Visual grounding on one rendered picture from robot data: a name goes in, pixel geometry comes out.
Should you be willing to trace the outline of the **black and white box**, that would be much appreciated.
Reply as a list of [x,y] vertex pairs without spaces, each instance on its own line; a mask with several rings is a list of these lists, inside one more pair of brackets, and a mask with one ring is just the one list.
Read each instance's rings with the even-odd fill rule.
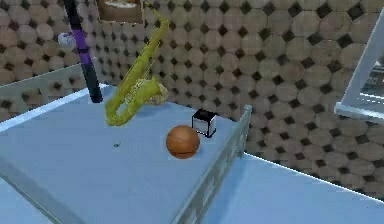
[[204,109],[198,109],[192,116],[192,128],[207,138],[216,132],[216,114]]

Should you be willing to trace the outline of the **orange basketball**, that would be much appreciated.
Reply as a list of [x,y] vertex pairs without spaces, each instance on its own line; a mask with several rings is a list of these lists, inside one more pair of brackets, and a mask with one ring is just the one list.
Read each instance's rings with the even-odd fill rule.
[[166,137],[166,148],[168,152],[178,159],[193,157],[200,146],[198,133],[188,125],[173,127]]

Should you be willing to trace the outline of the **yellow saxophone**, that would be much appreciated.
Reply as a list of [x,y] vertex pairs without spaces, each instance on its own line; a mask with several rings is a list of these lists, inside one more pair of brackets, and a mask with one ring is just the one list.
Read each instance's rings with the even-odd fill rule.
[[109,126],[126,124],[150,98],[161,95],[157,79],[154,77],[148,79],[147,76],[151,68],[150,59],[155,55],[169,21],[155,9],[149,0],[146,0],[144,4],[160,21],[160,26],[149,38],[148,43],[135,59],[115,92],[106,101],[105,117]]

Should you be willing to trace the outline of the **pale blue bed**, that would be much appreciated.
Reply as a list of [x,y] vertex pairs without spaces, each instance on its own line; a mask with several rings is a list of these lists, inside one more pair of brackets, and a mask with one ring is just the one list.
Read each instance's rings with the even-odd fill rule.
[[166,136],[194,109],[143,106],[110,127],[81,90],[0,123],[0,177],[54,224],[200,224],[232,161],[243,154],[251,109],[219,117],[189,159]]

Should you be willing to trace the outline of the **black and purple bat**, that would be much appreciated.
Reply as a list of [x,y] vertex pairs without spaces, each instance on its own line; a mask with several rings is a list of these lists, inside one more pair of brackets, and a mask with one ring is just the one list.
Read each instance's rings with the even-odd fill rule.
[[85,78],[85,83],[89,91],[89,96],[92,103],[101,103],[103,96],[99,87],[99,81],[96,71],[90,57],[88,45],[85,40],[82,29],[80,16],[78,15],[76,0],[63,0],[72,34],[75,39],[76,49],[80,58],[82,72]]

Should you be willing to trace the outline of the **brown framed picture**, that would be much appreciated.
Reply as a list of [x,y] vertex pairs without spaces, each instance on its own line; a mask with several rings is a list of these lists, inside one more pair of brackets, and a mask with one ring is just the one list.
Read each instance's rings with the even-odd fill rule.
[[141,0],[95,0],[101,21],[141,24],[143,5]]

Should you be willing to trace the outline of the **small white round object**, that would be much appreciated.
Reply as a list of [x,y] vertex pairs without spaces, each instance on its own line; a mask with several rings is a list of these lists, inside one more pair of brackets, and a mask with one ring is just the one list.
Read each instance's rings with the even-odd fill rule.
[[72,49],[76,43],[71,33],[60,33],[58,35],[58,44],[61,48]]

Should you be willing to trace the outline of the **white framed window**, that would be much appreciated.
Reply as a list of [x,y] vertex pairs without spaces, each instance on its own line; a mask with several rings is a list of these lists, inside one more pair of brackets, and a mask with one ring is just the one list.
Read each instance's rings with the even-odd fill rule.
[[384,75],[384,7],[370,34],[342,99],[334,106],[337,115],[384,124],[384,96],[363,93],[372,73]]

